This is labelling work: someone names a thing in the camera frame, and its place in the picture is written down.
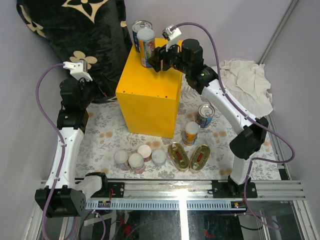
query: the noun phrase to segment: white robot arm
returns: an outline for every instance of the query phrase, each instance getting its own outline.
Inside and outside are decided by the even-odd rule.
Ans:
[[[233,170],[228,181],[235,186],[245,183],[250,165],[250,156],[259,151],[265,141],[267,132],[250,122],[246,117],[256,120],[263,126],[268,126],[266,118],[257,119],[245,109],[232,94],[225,89],[227,95],[247,116],[243,116],[227,99],[218,82],[217,73],[204,64],[203,49],[196,39],[186,39],[182,46],[177,45],[181,31],[170,25],[163,30],[162,35],[169,41],[162,47],[157,47],[147,61],[156,72],[174,68],[185,74],[188,84],[200,95],[207,98],[226,117],[233,127],[237,137],[231,141],[230,148],[234,153]]]

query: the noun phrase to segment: white cloth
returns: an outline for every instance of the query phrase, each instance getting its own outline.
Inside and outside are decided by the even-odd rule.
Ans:
[[[220,63],[221,79],[230,93],[258,118],[270,114],[271,84],[265,78],[265,65],[244,59],[231,59]]]

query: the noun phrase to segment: yellow box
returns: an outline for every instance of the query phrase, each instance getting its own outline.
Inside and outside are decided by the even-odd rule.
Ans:
[[[155,39],[157,47],[167,42]],[[182,73],[178,70],[170,68],[157,73],[153,68],[143,67],[133,46],[115,93],[129,131],[173,138],[181,83]]]

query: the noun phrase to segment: tin can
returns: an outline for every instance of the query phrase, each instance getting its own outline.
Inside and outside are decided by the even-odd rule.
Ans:
[[[215,112],[216,111],[213,106],[210,104],[203,104],[198,109],[195,121],[201,128],[207,128],[210,125]]]
[[[207,163],[210,156],[210,148],[202,144],[198,146],[191,157],[189,169],[192,173],[198,173]]]
[[[134,47],[135,51],[139,54],[140,49],[139,49],[139,42],[137,38],[137,33],[141,29],[152,29],[152,24],[149,21],[141,20],[141,21],[136,21],[134,24],[132,24],[132,35],[133,35],[133,42],[134,42]]]
[[[151,58],[155,50],[155,36],[155,32],[149,28],[141,29],[136,35],[139,41],[141,64],[147,69],[152,68],[147,60]]]
[[[200,126],[194,121],[190,121],[185,125],[183,142],[185,145],[191,146],[195,144]]]
[[[189,158],[184,148],[177,142],[173,142],[168,147],[170,158],[176,169],[185,172],[189,167]]]
[[[151,147],[148,145],[141,145],[137,152],[142,155],[144,162],[149,162],[151,160]]]
[[[129,157],[128,162],[136,174],[142,174],[146,170],[144,158],[140,153],[133,153]]]
[[[157,149],[152,153],[152,161],[153,161],[154,165],[156,165],[158,167],[165,165],[166,158],[167,158],[167,155],[166,155],[165,151],[163,151],[161,149]]]
[[[124,149],[120,149],[116,151],[113,155],[113,159],[116,166],[123,171],[130,170],[128,158],[129,158],[129,154]]]

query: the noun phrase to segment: gray wall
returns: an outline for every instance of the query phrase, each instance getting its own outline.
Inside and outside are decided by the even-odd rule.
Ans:
[[[0,239],[20,240],[57,145],[38,110],[35,88],[44,70],[59,60],[24,24],[14,0],[1,1],[0,22]],[[54,122],[64,77],[63,70],[52,71],[40,87],[42,105]]]
[[[182,22],[206,27],[215,41],[219,59],[260,59],[290,0],[125,0],[127,25],[137,20],[153,24],[157,37],[162,30]],[[195,26],[180,28],[184,39],[198,39],[204,62],[216,65],[206,34]]]
[[[315,225],[320,226],[320,1],[298,5],[279,36],[265,74],[273,93],[272,116],[279,133],[295,147],[289,164],[303,183]],[[291,155],[285,148],[286,156]]]

